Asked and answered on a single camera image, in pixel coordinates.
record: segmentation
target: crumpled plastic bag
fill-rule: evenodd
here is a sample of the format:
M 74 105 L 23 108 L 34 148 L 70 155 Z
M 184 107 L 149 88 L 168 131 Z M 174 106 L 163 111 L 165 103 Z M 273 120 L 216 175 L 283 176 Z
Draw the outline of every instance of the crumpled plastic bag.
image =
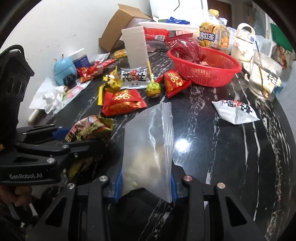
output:
M 212 104 L 221 119 L 234 125 L 259 120 L 254 109 L 245 103 L 234 100 L 220 100 L 217 102 L 212 101 Z
M 142 111 L 125 125 L 122 195 L 143 187 L 172 201 L 173 139 L 170 102 Z

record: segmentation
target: lollipop stick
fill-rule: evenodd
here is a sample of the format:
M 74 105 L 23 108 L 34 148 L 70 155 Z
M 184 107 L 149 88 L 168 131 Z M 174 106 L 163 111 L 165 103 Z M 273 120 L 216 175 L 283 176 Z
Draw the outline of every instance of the lollipop stick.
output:
M 154 82 L 154 76 L 152 74 L 151 65 L 150 65 L 149 60 L 147 61 L 147 64 L 148 64 L 148 70 L 149 70 L 149 74 L 150 74 L 150 80 L 151 80 L 151 82 Z

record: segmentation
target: cardboard box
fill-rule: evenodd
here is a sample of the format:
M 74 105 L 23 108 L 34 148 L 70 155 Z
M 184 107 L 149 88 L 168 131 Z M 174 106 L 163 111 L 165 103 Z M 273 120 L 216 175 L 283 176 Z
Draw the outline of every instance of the cardboard box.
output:
M 151 21 L 152 19 L 141 12 L 140 9 L 118 4 L 119 9 L 108 23 L 99 45 L 107 52 L 111 52 L 121 37 L 121 30 L 138 26 L 139 22 Z

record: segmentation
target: human hand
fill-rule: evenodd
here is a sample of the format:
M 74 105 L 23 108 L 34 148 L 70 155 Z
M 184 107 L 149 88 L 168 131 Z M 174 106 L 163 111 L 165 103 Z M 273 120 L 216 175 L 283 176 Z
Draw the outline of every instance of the human hand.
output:
M 5 202 L 13 202 L 16 207 L 29 205 L 32 202 L 31 186 L 18 186 L 13 192 L 9 186 L 0 185 L 0 199 Z

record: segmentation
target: metal screw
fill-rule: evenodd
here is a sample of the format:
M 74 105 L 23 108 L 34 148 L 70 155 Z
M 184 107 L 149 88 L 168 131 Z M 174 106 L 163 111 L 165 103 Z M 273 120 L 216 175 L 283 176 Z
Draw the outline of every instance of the metal screw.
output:
M 67 184 L 67 188 L 68 189 L 73 189 L 74 187 L 75 187 L 75 184 L 74 183 Z
M 192 181 L 192 176 L 186 175 L 186 176 L 184 176 L 184 180 L 187 182 L 190 182 L 190 181 Z
M 101 182 L 105 182 L 105 181 L 108 180 L 108 177 L 107 177 L 107 176 L 100 176 L 99 180 L 100 180 Z
M 46 161 L 47 161 L 47 163 L 51 164 L 51 163 L 55 162 L 55 159 L 53 157 L 50 157 Z
M 220 189 L 224 189 L 225 188 L 225 184 L 224 183 L 218 183 L 217 187 Z

